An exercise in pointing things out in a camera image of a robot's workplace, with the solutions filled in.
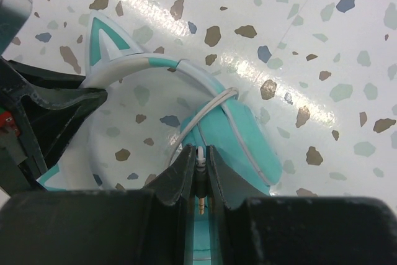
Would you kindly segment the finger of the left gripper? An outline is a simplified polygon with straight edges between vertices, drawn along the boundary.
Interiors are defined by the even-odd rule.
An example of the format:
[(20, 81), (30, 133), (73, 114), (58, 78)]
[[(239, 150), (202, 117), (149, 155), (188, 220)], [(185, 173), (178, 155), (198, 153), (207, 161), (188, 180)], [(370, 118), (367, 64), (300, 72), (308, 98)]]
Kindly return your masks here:
[(1, 59), (1, 126), (24, 152), (17, 164), (27, 182), (54, 167), (83, 122), (107, 100), (85, 77)]

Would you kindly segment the teal cat-ear headphones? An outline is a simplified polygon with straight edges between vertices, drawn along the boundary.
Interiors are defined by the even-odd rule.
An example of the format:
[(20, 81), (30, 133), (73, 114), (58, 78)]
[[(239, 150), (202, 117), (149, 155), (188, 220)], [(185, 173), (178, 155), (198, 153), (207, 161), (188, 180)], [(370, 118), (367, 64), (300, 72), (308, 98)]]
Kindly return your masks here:
[[(86, 46), (86, 78), (81, 84), (84, 88), (105, 89), (139, 71), (167, 68), (193, 79), (211, 95), (210, 101), (182, 123), (179, 136), (165, 162), (167, 169), (185, 146), (195, 147), (195, 208), (208, 209), (208, 146), (214, 146), (223, 161), (252, 187), (269, 195), (270, 187), (281, 177), (280, 163), (251, 110), (239, 101), (238, 89), (224, 87), (212, 75), (188, 61), (144, 52), (123, 29), (99, 12), (90, 15)], [(94, 161), (83, 150), (83, 140), (90, 132), (90, 125), (84, 124), (61, 157), (60, 171), (68, 188), (49, 192), (103, 191), (91, 173)], [(200, 248), (194, 243), (194, 233), (195, 215), (193, 261), (200, 254)]]

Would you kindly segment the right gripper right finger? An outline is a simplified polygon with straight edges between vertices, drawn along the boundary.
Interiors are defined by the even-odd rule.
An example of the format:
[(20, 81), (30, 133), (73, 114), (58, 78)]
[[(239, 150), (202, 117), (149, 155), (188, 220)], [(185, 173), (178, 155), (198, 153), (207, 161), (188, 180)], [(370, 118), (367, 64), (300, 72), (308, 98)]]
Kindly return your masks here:
[(206, 149), (213, 264), (395, 264), (396, 215), (371, 197), (269, 196)]

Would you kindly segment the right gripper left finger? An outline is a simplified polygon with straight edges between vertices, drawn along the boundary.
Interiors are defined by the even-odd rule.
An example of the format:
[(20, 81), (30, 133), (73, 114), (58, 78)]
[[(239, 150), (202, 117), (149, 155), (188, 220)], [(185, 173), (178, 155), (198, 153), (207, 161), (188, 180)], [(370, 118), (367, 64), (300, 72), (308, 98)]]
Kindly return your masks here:
[(1, 209), (1, 263), (192, 264), (195, 162), (187, 145), (139, 190), (11, 197)]

